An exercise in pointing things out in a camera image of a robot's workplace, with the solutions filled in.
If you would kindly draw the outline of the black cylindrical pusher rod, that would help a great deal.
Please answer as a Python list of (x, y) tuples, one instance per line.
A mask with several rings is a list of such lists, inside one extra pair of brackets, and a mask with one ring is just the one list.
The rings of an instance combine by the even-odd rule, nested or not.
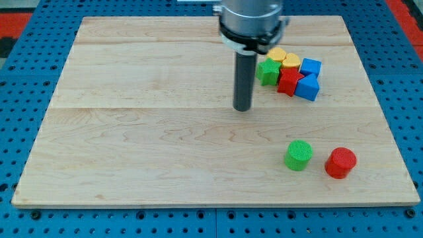
[(236, 53), (233, 91), (233, 108), (240, 112), (248, 111), (252, 105), (252, 93), (257, 56)]

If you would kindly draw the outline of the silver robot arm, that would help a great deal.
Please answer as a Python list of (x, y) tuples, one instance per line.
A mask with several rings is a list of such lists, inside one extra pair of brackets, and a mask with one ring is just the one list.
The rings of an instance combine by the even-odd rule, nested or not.
[(235, 52), (235, 110), (252, 106), (257, 57), (279, 43), (289, 24), (282, 10), (282, 0), (221, 0), (213, 6), (222, 42)]

